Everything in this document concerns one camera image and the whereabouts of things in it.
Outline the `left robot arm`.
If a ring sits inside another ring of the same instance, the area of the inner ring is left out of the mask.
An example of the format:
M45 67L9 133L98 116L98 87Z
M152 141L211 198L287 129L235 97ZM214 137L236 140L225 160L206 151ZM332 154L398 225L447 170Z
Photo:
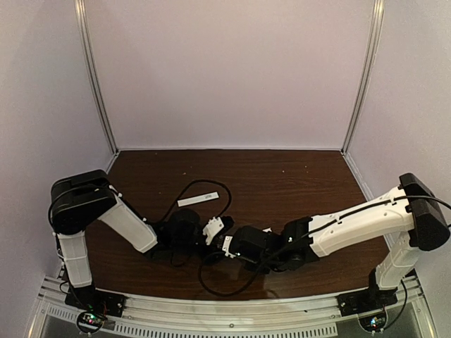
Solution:
M132 207L110 183L103 170L93 170L55 181L47 211L58 254L66 268L69 294L75 303L93 309L105 303L97 290L88 256L86 236L92 225L102 225L146 259L173 260L176 254L207 257L221 247L233 226L224 211L210 220L175 201L166 214L150 221Z

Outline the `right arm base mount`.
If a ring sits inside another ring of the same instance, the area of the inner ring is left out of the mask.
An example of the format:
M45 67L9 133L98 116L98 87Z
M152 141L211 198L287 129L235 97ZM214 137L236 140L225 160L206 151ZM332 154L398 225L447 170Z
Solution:
M338 307L342 317L382 309L397 303L396 289L366 288L339 294Z

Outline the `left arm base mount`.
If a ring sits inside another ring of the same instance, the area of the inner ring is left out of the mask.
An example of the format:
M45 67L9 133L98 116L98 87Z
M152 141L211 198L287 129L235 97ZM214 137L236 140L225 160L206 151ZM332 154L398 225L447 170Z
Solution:
M95 287L74 288L68 292L65 304L96 314L120 318L126 297L122 294L99 291Z

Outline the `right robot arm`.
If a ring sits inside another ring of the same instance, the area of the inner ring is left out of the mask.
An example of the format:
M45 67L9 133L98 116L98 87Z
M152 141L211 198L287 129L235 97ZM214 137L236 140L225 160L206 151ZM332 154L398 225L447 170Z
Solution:
M414 174L400 176L398 186L372 201L328 215L287 223L281 234L246 226L227 236L222 250L241 258L258 272L296 270L345 247L398 233L387 257L375 267L366 289L368 297L386 302L424 251L433 251L450 238L441 211L444 202Z

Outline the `white remote battery cover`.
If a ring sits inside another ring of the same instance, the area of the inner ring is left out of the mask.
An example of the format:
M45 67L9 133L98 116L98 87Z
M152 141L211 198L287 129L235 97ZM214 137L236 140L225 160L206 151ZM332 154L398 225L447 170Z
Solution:
M200 203L215 200L218 198L219 198L218 192L210 192L207 194L202 194L202 195L198 195L198 196L189 197L186 199L177 200L177 205L179 208L181 208L183 206L191 206L194 204L200 204Z

